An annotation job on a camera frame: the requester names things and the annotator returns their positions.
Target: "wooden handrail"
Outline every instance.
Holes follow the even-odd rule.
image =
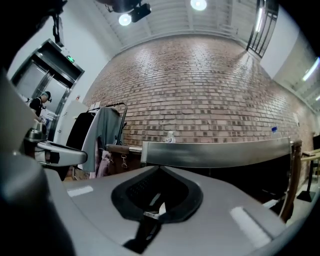
[[[293,143],[292,147],[292,165],[291,165],[291,173],[289,180],[289,187],[287,191],[287,197],[284,202],[284,207],[280,212],[280,217],[284,222],[287,222],[290,211],[292,209],[292,205],[296,198],[296,193],[298,190],[300,172],[301,172],[301,146],[302,141],[297,140]]]

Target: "green exit sign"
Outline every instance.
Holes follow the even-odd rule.
[[[74,58],[72,58],[70,55],[68,55],[66,58],[67,58],[70,62],[72,62],[72,63],[75,62]]]

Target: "brick wall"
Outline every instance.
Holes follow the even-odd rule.
[[[265,75],[258,59],[220,37],[165,37],[120,53],[84,99],[97,101],[127,103],[127,145],[163,141],[168,131],[181,143],[259,141],[277,126],[312,149],[313,113]]]

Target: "water bottle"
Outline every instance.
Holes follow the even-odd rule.
[[[281,133],[278,131],[278,128],[272,127],[271,128],[272,134],[271,134],[271,139],[279,139],[281,138]]]
[[[166,143],[176,143],[176,138],[174,136],[174,132],[172,130],[168,131],[167,136],[165,137]]]

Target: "ceiling light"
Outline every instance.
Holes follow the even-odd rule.
[[[191,0],[190,4],[191,4],[192,8],[197,11],[203,11],[207,7],[206,0]]]
[[[259,32],[262,23],[262,7],[259,8],[258,19],[256,20],[255,31]]]
[[[315,60],[315,62],[313,63],[312,67],[311,67],[309,70],[307,70],[307,72],[305,73],[305,75],[304,75],[303,78],[302,78],[303,81],[306,81],[306,80],[311,76],[311,74],[312,74],[312,73],[315,71],[315,69],[317,68],[318,64],[319,64],[319,57],[316,58],[316,60]]]
[[[119,23],[122,26],[128,26],[131,23],[131,16],[129,14],[122,14],[119,18]]]

